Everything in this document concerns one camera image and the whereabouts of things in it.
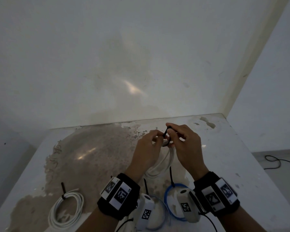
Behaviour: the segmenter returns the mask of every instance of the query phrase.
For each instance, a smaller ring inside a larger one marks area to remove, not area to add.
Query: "coiled blue cable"
[[[186,186],[186,185],[184,185],[184,184],[181,184],[181,183],[175,183],[175,187],[184,187],[184,188],[188,188],[188,186]],[[186,222],[186,221],[187,221],[186,218],[175,216],[175,215],[171,212],[171,210],[170,210],[170,208],[169,208],[169,206],[168,206],[167,197],[168,197],[168,193],[169,193],[169,191],[170,191],[172,188],[173,188],[173,186],[170,185],[170,186],[166,189],[166,191],[165,191],[165,193],[164,193],[164,203],[165,203],[165,205],[166,205],[166,208],[168,209],[170,215],[172,215],[174,218],[176,218],[176,219],[179,220],[179,221]]]

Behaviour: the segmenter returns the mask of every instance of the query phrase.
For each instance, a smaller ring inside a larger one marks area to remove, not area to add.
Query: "wristband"
[[[203,214],[211,212],[220,217],[235,212],[240,206],[237,193],[213,172],[195,181],[194,186],[195,195],[204,209]]]
[[[106,185],[97,204],[103,214],[122,220],[137,207],[139,194],[140,186],[121,173]]]

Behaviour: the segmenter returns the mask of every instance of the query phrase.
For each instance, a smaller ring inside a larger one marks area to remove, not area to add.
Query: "white table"
[[[204,117],[215,127],[206,123]],[[166,122],[187,124],[200,135],[207,167],[229,182],[237,191],[242,207],[266,230],[290,228],[290,205],[286,199],[225,118],[212,114],[52,130],[0,208],[0,231],[9,225],[7,230],[17,232],[51,231],[47,228],[47,214],[62,195],[61,181],[67,191],[80,188],[85,197],[81,220],[68,230],[75,231],[95,208],[99,191],[110,176],[125,170],[137,139],[151,129],[164,132]],[[192,177],[176,157],[172,172],[174,182],[193,188]],[[143,181],[140,185],[141,192],[145,192]],[[147,185],[149,193],[162,198],[170,185],[169,174],[148,180]],[[174,200],[176,192],[170,192],[168,202],[171,210],[181,216]],[[65,203],[63,217],[72,214],[72,208],[73,202]],[[209,216],[218,231],[224,231],[217,218]],[[164,225],[161,231],[214,231],[214,228],[203,217],[196,224],[172,220],[171,226]]]

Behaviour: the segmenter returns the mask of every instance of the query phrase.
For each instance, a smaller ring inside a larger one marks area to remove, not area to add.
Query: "white plastic device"
[[[200,220],[201,215],[199,209],[194,203],[190,192],[195,196],[194,192],[188,188],[183,189],[177,194],[177,200],[181,206],[182,212],[186,220],[190,223],[196,223]]]
[[[151,212],[155,208],[155,202],[149,195],[141,194],[138,200],[138,207],[134,214],[134,222],[136,230],[145,230]]]

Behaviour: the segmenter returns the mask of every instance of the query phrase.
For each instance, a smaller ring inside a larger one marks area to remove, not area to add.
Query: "coiled white cable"
[[[78,193],[77,191],[78,191],[78,189],[71,190],[69,192],[66,192],[63,195],[65,198],[74,197],[76,199],[76,202],[77,202],[77,208],[76,208],[75,215],[69,221],[61,223],[61,222],[58,222],[56,219],[56,211],[63,201],[62,197],[60,197],[57,200],[57,202],[54,204],[54,206],[51,208],[51,210],[48,214],[48,224],[52,229],[55,229],[55,230],[68,229],[69,227],[73,226],[81,217],[82,209],[83,209],[83,205],[84,205],[84,197],[80,193]]]
[[[154,168],[152,169],[149,169],[146,171],[145,173],[145,176],[149,179],[154,179],[154,178],[157,178],[157,177],[160,177],[161,175],[163,175],[166,171],[168,171],[168,169],[170,168],[170,166],[172,165],[173,163],[173,159],[174,159],[174,155],[175,155],[175,148],[174,147],[169,147],[169,151],[167,152],[167,154],[165,155],[165,157],[163,158],[162,161],[160,161],[159,164],[157,164]],[[160,165],[166,160],[166,158],[169,156],[169,163],[168,165],[163,168],[160,172],[154,174],[154,171],[160,167]]]

